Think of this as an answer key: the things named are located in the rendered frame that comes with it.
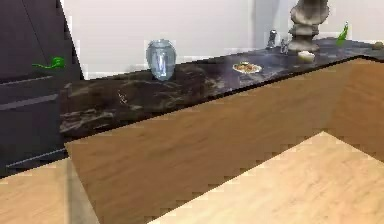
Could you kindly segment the small white bowl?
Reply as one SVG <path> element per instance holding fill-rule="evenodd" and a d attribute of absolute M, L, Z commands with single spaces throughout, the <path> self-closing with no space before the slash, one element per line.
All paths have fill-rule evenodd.
<path fill-rule="evenodd" d="M 306 62 L 313 62 L 315 55 L 309 51 L 300 51 L 298 53 L 298 58 Z"/>

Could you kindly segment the silver pepper shaker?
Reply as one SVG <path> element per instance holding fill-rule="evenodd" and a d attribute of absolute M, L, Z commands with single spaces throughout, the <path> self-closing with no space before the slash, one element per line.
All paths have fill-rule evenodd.
<path fill-rule="evenodd" d="M 272 49 L 275 47 L 276 36 L 277 36 L 277 31 L 275 29 L 272 29 L 269 32 L 268 42 L 267 42 L 267 46 L 266 46 L 267 49 Z"/>

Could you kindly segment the clear blue glass vase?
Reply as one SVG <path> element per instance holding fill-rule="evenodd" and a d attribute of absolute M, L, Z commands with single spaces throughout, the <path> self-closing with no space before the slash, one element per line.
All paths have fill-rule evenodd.
<path fill-rule="evenodd" d="M 158 39 L 149 43 L 146 59 L 152 75 L 160 81 L 169 80 L 175 69 L 176 51 L 169 40 Z"/>

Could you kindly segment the green bottle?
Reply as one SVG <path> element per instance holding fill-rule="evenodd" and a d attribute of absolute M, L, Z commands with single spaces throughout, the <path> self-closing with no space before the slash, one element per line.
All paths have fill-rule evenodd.
<path fill-rule="evenodd" d="M 344 28 L 343 28 L 342 32 L 339 34 L 339 36 L 337 37 L 337 40 L 336 40 L 336 44 L 338 46 L 342 45 L 343 42 L 346 40 L 346 37 L 347 37 L 347 34 L 348 34 L 348 29 L 349 29 L 349 23 L 345 22 Z"/>

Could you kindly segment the brown counter with dark marble top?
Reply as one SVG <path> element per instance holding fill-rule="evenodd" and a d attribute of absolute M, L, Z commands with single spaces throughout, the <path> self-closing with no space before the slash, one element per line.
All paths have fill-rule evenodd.
<path fill-rule="evenodd" d="M 99 224 L 147 224 L 326 129 L 360 65 L 384 82 L 384 49 L 319 46 L 310 63 L 273 48 L 183 63 L 168 81 L 143 70 L 67 85 L 60 130 Z"/>

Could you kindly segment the green curved object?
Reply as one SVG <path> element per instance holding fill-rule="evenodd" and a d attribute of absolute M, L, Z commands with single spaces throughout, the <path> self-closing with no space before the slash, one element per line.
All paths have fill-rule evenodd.
<path fill-rule="evenodd" d="M 55 69 L 55 68 L 64 68 L 65 59 L 63 57 L 53 57 L 49 65 L 42 64 L 33 64 L 33 67 L 43 68 L 43 69 Z"/>

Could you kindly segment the plate with food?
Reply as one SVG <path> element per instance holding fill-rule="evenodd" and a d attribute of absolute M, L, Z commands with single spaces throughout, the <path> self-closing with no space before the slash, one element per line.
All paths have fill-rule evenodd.
<path fill-rule="evenodd" d="M 240 73 L 243 74 L 254 74 L 258 73 L 262 70 L 262 67 L 256 64 L 252 64 L 250 62 L 240 62 L 237 64 L 234 64 L 232 68 Z"/>

